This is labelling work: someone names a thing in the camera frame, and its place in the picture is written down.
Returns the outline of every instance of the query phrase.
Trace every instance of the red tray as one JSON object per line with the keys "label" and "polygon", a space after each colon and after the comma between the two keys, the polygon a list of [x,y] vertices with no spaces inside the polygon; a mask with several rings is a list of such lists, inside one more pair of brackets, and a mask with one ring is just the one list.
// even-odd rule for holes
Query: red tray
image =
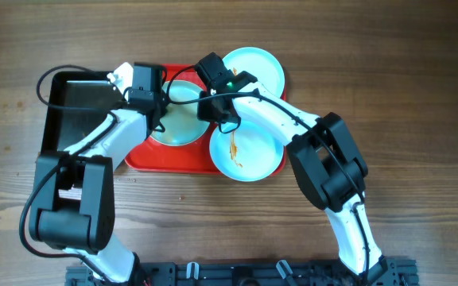
{"label": "red tray", "polygon": [[[167,80],[171,80],[175,73],[187,67],[183,64],[165,64],[164,66],[167,68]],[[203,82],[193,70],[183,72],[176,79],[187,80],[206,90]],[[281,98],[285,100],[285,88]],[[199,139],[188,145],[177,147],[163,145],[149,137],[126,156],[125,162],[138,171],[221,174],[210,157],[210,138],[215,128],[216,124],[212,123]],[[285,150],[281,163],[272,175],[279,173],[284,166]]]}

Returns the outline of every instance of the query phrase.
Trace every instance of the robotic arm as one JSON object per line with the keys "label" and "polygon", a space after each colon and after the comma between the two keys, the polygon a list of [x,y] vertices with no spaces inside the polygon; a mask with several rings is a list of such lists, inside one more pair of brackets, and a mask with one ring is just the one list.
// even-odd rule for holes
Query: robotic arm
{"label": "robotic arm", "polygon": [[[326,212],[339,244],[340,260],[356,276],[369,268],[368,284],[381,276],[384,257],[372,238],[364,206],[359,204],[358,190],[344,175],[346,172],[362,191],[367,166],[342,119],[336,114],[320,118],[291,106],[269,93],[245,71],[233,75],[215,53],[203,58],[195,69],[208,88],[208,93],[201,92],[201,98],[244,91],[261,96],[205,100],[199,102],[198,117],[219,124],[247,120],[273,134],[287,148],[301,191],[315,207]],[[115,219],[112,172],[126,154],[161,125],[160,118],[167,104],[161,91],[161,73],[160,66],[135,64],[132,68],[124,64],[108,75],[127,101],[123,109],[113,110],[118,118],[116,126],[72,164],[52,176],[31,206],[31,237],[65,253],[83,255],[104,273],[104,277],[98,278],[109,280],[106,282],[137,285],[142,284],[146,276],[137,255],[112,234]],[[332,147],[336,158],[319,158],[320,142],[277,105],[311,126],[311,131]],[[81,149],[113,120],[107,116],[97,129],[63,153],[41,154],[35,184],[62,157]],[[343,170],[336,167],[335,160],[341,162]],[[82,188],[80,201],[59,197],[59,189],[68,190],[72,186]]]}

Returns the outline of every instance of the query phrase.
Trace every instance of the plate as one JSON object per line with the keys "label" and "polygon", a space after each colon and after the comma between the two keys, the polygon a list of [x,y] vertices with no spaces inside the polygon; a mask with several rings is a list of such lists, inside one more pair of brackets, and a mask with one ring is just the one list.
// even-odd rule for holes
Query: plate
{"label": "plate", "polygon": [[[222,131],[234,128],[235,124],[227,123]],[[254,123],[242,121],[229,134],[215,129],[210,140],[210,156],[224,175],[252,182],[266,178],[277,169],[284,156],[284,146]]]}
{"label": "plate", "polygon": [[[162,90],[166,91],[169,82]],[[169,91],[169,96],[175,101],[198,99],[203,89],[194,83],[184,80],[175,80]],[[203,136],[210,123],[197,119],[197,103],[185,105],[169,104],[167,114],[160,122],[165,127],[165,132],[151,133],[151,137],[167,146],[182,146],[194,142]]]}
{"label": "plate", "polygon": [[[269,52],[254,47],[236,49],[223,58],[223,63],[233,72],[247,71],[258,78],[258,81],[270,91],[280,97],[284,92],[285,76],[278,60]],[[252,91],[247,86],[241,91]]]}

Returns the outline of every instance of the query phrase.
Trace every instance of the wood grain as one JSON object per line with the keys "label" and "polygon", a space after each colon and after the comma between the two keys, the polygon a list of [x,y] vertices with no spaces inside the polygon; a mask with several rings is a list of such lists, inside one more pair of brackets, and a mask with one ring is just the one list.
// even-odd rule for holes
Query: wood grain
{"label": "wood grain", "polygon": [[[41,73],[191,64],[249,45],[281,61],[292,104],[346,120],[369,164],[383,252],[417,259],[423,285],[458,285],[458,1],[448,0],[0,0],[0,284],[62,284],[74,263],[33,257],[17,236],[45,121]],[[115,232],[143,261],[337,257],[289,164],[250,184],[125,165],[115,179]]]}

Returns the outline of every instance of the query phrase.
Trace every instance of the yellow sauce smear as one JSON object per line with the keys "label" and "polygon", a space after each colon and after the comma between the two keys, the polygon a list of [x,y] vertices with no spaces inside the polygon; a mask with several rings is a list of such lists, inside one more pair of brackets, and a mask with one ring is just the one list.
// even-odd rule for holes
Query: yellow sauce smear
{"label": "yellow sauce smear", "polygon": [[240,163],[238,163],[238,161],[236,161],[236,154],[238,153],[238,146],[236,146],[236,143],[235,143],[235,132],[236,130],[231,132],[231,145],[229,146],[229,153],[231,154],[231,160],[235,162],[236,166],[243,168],[243,166]]}

